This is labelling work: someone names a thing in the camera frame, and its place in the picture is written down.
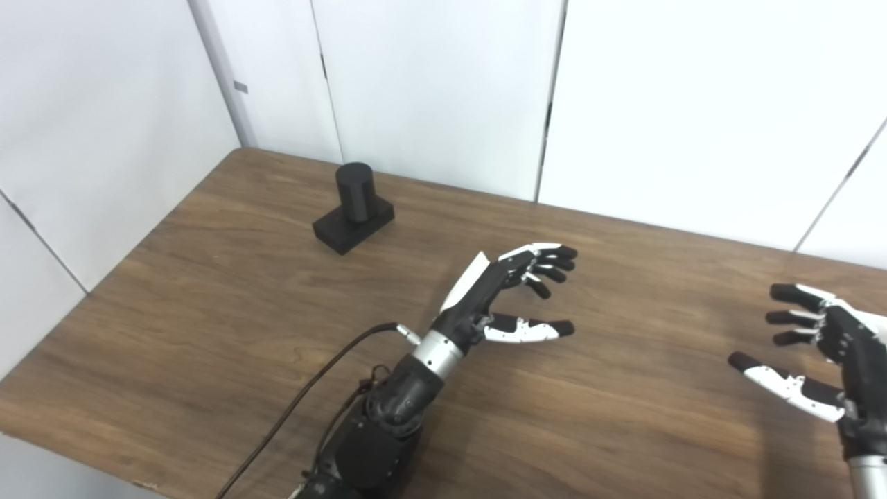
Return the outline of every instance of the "black fingertip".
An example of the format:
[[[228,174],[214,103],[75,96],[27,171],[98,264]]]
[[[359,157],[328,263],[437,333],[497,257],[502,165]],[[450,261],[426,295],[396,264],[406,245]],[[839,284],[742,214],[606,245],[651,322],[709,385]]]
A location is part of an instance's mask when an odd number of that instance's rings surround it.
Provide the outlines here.
[[[822,298],[802,291],[796,284],[774,284],[770,286],[770,298],[786,303],[801,305],[810,312],[817,312]]]
[[[548,289],[548,287],[539,281],[527,281],[527,286],[530,286],[530,288],[533,291],[536,291],[536,294],[544,300],[552,297],[552,292]]]
[[[802,335],[796,331],[785,331],[773,335],[773,344],[776,346],[797,345],[799,343],[810,343],[811,335]]]
[[[780,310],[779,312],[768,312],[764,316],[764,320],[768,324],[797,324],[802,328],[815,328],[817,319],[804,317],[789,310]]]
[[[727,363],[733,366],[739,372],[745,372],[751,368],[757,368],[759,366],[763,366],[764,363],[760,360],[751,357],[750,355],[743,352],[733,352],[726,359]]]
[[[788,310],[780,310],[779,312],[768,312],[764,316],[767,324],[793,324],[794,316]]]
[[[573,326],[571,321],[553,321],[549,322],[548,325],[557,331],[559,337],[572,336],[576,332],[576,327]]]
[[[561,246],[560,248],[555,248],[554,252],[568,259],[573,259],[579,256],[579,252],[569,246]]]

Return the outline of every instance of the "cable connector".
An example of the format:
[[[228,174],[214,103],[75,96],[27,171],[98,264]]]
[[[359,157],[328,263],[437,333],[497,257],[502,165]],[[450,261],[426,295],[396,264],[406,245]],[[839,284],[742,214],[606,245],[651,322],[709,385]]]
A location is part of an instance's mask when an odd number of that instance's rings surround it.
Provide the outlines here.
[[[412,346],[419,346],[422,343],[422,338],[403,324],[397,324],[397,332],[405,337]]]

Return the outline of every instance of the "black cylinder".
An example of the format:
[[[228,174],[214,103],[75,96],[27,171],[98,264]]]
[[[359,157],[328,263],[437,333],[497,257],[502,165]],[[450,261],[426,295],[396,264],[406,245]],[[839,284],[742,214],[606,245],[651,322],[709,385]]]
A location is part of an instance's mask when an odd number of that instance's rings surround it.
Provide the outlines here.
[[[379,203],[376,201],[373,169],[369,165],[362,162],[343,164],[335,172],[335,182],[339,187],[342,213],[347,220],[362,224],[376,216]]]

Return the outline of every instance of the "black cable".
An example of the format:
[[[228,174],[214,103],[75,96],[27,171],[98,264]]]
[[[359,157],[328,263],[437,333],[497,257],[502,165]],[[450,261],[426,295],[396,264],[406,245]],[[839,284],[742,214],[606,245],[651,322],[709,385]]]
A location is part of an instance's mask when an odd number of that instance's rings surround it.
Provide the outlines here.
[[[314,386],[314,384],[321,377],[323,377],[324,374],[326,374],[326,371],[330,370],[330,368],[332,368],[335,363],[339,361],[339,359],[344,357],[346,353],[348,353],[352,348],[357,346],[358,343],[364,341],[368,337],[382,331],[395,330],[397,330],[396,322],[388,322],[385,324],[379,324],[378,326],[373,326],[363,333],[360,333],[360,335],[351,340],[351,343],[345,345],[345,347],[342,348],[339,353],[336,353],[335,357],[327,362],[326,365],[322,369],[320,369],[318,373],[314,375],[314,377],[311,378],[311,380],[309,380],[308,383],[295,395],[293,401],[289,403],[289,406],[283,411],[283,414],[280,415],[280,418],[277,420],[274,426],[271,427],[271,431],[268,432],[267,435],[265,435],[262,441],[259,442],[258,447],[253,450],[253,452],[247,457],[243,464],[241,464],[240,467],[231,475],[231,477],[228,479],[228,482],[224,484],[221,490],[219,490],[219,493],[216,494],[216,499],[222,499],[223,497],[225,497],[226,494],[228,494],[228,491],[231,490],[231,487],[234,486],[234,483],[237,482],[237,480],[240,478],[240,475],[242,475],[243,472],[247,470],[249,465],[252,464],[253,461],[255,461],[255,459],[259,456],[259,454],[265,449],[265,447],[268,446],[268,443],[271,442],[271,439],[274,438],[274,435],[277,434],[278,430],[280,430],[280,427],[283,426],[283,423],[289,418],[291,414],[293,414],[295,407],[299,405],[299,402],[302,401],[302,399],[305,397],[305,394],[308,393],[311,387]]]
[[[376,370],[379,368],[385,369],[386,374],[384,377],[376,376]],[[339,422],[341,416],[345,414],[345,411],[350,409],[352,405],[354,405],[354,401],[357,400],[358,396],[369,392],[376,385],[376,383],[388,376],[391,376],[391,369],[389,369],[388,366],[384,364],[377,364],[373,366],[373,370],[370,371],[370,379],[364,379],[360,381],[357,389],[355,389],[355,391],[345,400],[345,403],[341,405],[339,410],[335,413],[335,416],[333,416],[333,419],[330,420],[330,423],[324,429],[324,434],[320,437],[320,442],[318,442],[318,449],[314,453],[314,461],[313,465],[311,466],[310,474],[315,474],[318,472],[318,468],[320,467],[320,454],[324,451],[326,439],[328,439],[330,433],[333,432],[333,428],[335,428],[336,423]]]

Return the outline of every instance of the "white wall panel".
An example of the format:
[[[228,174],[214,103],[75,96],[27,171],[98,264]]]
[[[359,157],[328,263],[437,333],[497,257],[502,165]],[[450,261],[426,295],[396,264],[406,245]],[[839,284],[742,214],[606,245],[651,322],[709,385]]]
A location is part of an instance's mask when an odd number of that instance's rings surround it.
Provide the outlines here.
[[[790,250],[887,113],[881,0],[570,2],[539,200]]]
[[[314,7],[345,161],[532,199],[561,0]]]
[[[0,3],[0,188],[88,289],[239,145],[185,0]]]
[[[341,162],[309,0],[192,0],[246,145]],[[236,91],[233,82],[247,86]]]
[[[161,499],[153,492],[0,434],[0,497]]]
[[[74,279],[0,197],[0,379],[82,298]]]
[[[868,150],[800,251],[887,269],[887,136]]]

